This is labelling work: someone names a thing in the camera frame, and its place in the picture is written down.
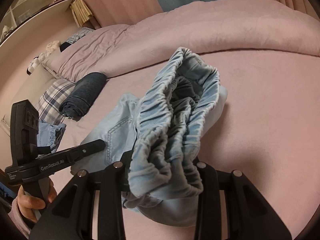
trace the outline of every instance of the beige pillow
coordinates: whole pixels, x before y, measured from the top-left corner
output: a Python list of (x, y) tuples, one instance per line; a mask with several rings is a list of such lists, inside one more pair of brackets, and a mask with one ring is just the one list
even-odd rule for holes
[(51, 68), (51, 63), (54, 58), (58, 57), (60, 54), (60, 49), (56, 49), (54, 52), (52, 52), (43, 62), (41, 62), (42, 66), (51, 73), (52, 76), (55, 78), (61, 78), (58, 73), (56, 73), (54, 70)]
[(11, 107), (14, 103), (28, 99), (33, 106), (39, 101), (39, 98), (44, 92), (54, 83), (56, 78), (52, 76), (44, 67), (40, 64), (34, 72), (27, 78), (24, 84), (20, 87), (15, 94), (11, 103), (6, 106), (6, 111), (3, 119), (1, 120), (0, 127), (10, 135), (10, 119), (11, 119)]

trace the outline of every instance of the pink sleeve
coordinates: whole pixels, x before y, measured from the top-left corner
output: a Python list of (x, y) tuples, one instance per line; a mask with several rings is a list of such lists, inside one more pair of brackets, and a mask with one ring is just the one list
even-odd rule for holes
[(12, 208), (8, 215), (20, 232), (23, 233), (26, 238), (29, 238), (30, 228), (25, 224), (22, 216), (20, 215), (17, 199), (13, 200)]

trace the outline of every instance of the wall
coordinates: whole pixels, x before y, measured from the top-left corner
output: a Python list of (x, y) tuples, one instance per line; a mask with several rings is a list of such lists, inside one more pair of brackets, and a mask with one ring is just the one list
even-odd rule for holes
[[(64, 41), (78, 30), (71, 11), (47, 19), (35, 31), (29, 33), (0, 63), (0, 119), (19, 87), (28, 77), (26, 70), (30, 61), (45, 50), (52, 41)], [(0, 129), (0, 169), (12, 164), (10, 137)]]

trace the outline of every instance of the striped pillow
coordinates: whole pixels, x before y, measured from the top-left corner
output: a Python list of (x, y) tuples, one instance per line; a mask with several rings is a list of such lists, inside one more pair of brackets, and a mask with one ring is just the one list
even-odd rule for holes
[(59, 113), (59, 106), (70, 95), (76, 83), (66, 79), (57, 79), (51, 87), (40, 97), (36, 105), (39, 120), (58, 125), (63, 122), (64, 116)]

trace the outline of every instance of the dark gray rolled garment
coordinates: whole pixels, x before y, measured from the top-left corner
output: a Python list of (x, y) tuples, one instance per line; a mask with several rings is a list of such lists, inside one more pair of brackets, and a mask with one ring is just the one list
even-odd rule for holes
[(59, 111), (64, 116), (79, 120), (93, 105), (107, 83), (107, 76), (92, 72), (80, 79), (71, 94), (61, 103)]

